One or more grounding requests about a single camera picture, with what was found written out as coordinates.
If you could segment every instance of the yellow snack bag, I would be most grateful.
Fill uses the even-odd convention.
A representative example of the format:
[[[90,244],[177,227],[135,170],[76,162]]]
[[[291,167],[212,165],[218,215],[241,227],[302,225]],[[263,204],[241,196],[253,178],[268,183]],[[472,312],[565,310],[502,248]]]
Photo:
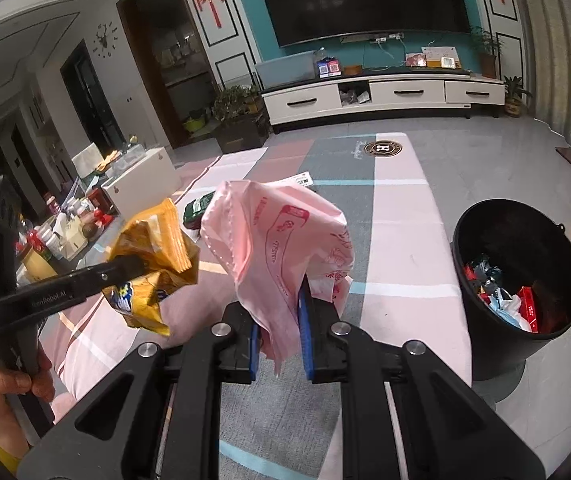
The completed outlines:
[[[105,288],[104,296],[128,326],[170,335],[159,303],[182,286],[197,283],[199,248],[181,230],[169,198],[141,211],[121,229],[108,261],[123,254],[137,254],[146,262],[148,273]]]

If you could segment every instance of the black trash bin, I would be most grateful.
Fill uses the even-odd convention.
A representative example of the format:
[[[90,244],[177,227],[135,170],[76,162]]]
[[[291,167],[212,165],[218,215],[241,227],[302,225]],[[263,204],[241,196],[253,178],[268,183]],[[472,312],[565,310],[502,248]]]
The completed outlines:
[[[571,243],[563,225],[520,202],[486,200],[461,216],[452,250],[472,341],[473,379],[513,370],[570,327]],[[503,270],[510,294],[533,288],[538,334],[505,322],[476,295],[463,266],[482,253]]]

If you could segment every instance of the teal wall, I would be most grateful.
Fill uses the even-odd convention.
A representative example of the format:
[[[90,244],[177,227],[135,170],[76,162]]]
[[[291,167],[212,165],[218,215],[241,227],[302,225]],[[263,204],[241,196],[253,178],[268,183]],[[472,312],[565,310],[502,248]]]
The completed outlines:
[[[476,0],[464,0],[468,12],[470,27],[481,25],[479,9]],[[403,45],[396,40],[390,40],[379,47],[367,41],[359,43],[341,43],[338,38],[321,41],[307,41],[306,43],[280,47],[277,43],[275,29],[272,26],[265,0],[242,0],[252,33],[263,60],[276,57],[289,56],[307,50],[316,50],[325,47],[331,56],[336,56],[342,64],[362,64],[364,67],[401,66],[405,60]],[[452,32],[407,32],[405,44],[407,52],[421,52],[422,46],[430,42],[432,46],[456,46],[461,64],[467,70],[480,72],[479,61],[472,51],[465,34]]]

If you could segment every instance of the red box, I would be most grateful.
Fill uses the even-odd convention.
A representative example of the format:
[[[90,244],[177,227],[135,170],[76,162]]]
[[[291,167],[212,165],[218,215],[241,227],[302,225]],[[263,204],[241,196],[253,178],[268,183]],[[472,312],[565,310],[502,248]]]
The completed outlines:
[[[517,296],[521,298],[519,313],[530,324],[532,332],[535,334],[539,333],[539,324],[536,320],[536,308],[534,306],[532,289],[529,286],[522,286]]]

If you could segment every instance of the red package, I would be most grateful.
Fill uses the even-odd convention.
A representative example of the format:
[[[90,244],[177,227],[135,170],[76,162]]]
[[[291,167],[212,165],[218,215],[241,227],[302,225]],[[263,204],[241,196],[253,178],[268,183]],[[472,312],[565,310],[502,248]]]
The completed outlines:
[[[474,271],[472,270],[472,267],[470,267],[469,265],[463,266],[463,272],[465,273],[466,278],[468,278],[468,280],[476,280],[477,277],[474,275]]]
[[[532,289],[529,286],[522,286],[521,290],[517,293],[521,298],[521,307],[519,313],[530,324],[530,328],[534,334],[539,333],[539,324],[536,321],[536,309],[534,307],[534,297]]]

